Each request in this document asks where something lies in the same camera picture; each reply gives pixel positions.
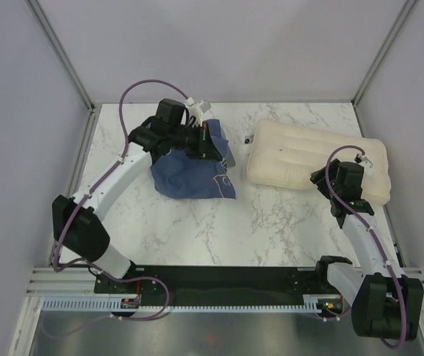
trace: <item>white pillow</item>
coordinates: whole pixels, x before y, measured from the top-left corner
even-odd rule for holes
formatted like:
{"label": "white pillow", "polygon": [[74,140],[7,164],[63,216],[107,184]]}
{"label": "white pillow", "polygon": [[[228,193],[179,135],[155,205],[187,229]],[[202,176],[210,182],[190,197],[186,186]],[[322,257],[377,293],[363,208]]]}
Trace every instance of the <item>white pillow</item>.
{"label": "white pillow", "polygon": [[[357,145],[374,164],[371,175],[365,170],[362,198],[384,205],[390,200],[390,177],[384,144],[338,133],[283,124],[268,119],[259,121],[248,160],[247,177],[256,184],[290,189],[315,188],[311,173],[323,168],[329,154],[342,145]],[[340,151],[340,161],[354,161],[356,150]]]}

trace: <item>white marble surface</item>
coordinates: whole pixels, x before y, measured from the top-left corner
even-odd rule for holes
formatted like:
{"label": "white marble surface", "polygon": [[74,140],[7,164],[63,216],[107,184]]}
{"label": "white marble surface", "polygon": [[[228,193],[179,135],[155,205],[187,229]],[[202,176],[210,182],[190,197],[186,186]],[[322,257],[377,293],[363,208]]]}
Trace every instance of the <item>white marble surface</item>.
{"label": "white marble surface", "polygon": [[[126,105],[130,131],[156,105]],[[171,200],[154,189],[149,171],[120,196],[105,218],[113,244],[135,263],[168,265],[314,266],[324,254],[357,257],[317,190],[254,185],[245,177],[244,138],[261,118],[359,136],[351,104],[212,104],[237,166],[229,169],[236,200]],[[118,105],[103,105],[82,186],[122,148]],[[374,206],[382,240],[394,253],[381,207]],[[62,261],[74,255],[66,248]]]}

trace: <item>gray floor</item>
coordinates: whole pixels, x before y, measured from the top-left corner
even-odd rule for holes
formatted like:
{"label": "gray floor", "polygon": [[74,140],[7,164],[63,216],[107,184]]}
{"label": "gray floor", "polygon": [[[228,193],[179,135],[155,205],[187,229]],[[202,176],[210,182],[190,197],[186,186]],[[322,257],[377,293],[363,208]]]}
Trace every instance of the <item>gray floor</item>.
{"label": "gray floor", "polygon": [[[62,333],[99,314],[48,312],[46,330]],[[422,356],[420,339],[391,351],[379,340],[357,337],[349,317],[323,323],[298,314],[171,314],[161,320],[102,320],[62,340],[36,335],[35,356]]]}

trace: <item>blue cloth bag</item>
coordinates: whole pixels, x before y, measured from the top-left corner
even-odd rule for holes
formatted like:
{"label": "blue cloth bag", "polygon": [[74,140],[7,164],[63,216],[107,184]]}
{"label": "blue cloth bag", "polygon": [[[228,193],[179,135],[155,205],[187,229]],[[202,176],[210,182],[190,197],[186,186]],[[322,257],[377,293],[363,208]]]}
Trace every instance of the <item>blue cloth bag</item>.
{"label": "blue cloth bag", "polygon": [[224,159],[221,162],[190,159],[184,151],[173,150],[152,166],[156,190],[173,199],[235,199],[235,189],[227,176],[227,162],[235,161],[218,119],[206,120],[213,144]]}

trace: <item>white wall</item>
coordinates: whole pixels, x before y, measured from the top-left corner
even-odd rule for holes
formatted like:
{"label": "white wall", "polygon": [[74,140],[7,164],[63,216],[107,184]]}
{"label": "white wall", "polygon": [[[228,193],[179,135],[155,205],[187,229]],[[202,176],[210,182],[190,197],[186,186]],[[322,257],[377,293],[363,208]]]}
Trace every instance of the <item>white wall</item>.
{"label": "white wall", "polygon": [[40,2],[94,101],[157,78],[194,97],[262,102],[352,99],[405,1]]}
{"label": "white wall", "polygon": [[66,186],[85,119],[27,6],[0,1],[0,356],[33,267],[47,257],[50,204]]}
{"label": "white wall", "polygon": [[404,257],[424,273],[424,1],[419,1],[360,105],[387,146],[391,210]]}

